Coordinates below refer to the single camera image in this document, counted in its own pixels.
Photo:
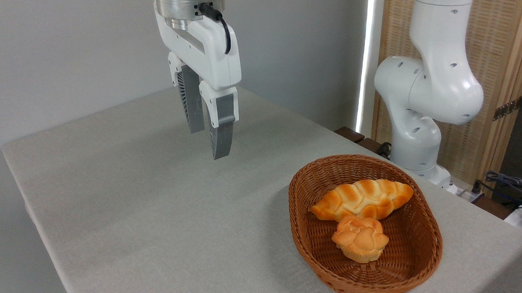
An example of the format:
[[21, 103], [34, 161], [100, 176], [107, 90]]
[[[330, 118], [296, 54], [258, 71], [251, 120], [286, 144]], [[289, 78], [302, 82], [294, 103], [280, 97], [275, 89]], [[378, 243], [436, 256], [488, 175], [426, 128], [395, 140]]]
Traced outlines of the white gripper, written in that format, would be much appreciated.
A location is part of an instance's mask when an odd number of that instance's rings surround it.
[[172, 83], [192, 134], [204, 130], [202, 98], [207, 106], [214, 160], [230, 153], [233, 124], [239, 120], [235, 86], [242, 79], [235, 32], [215, 17], [225, 9], [224, 1], [153, 0], [161, 38], [171, 51]]

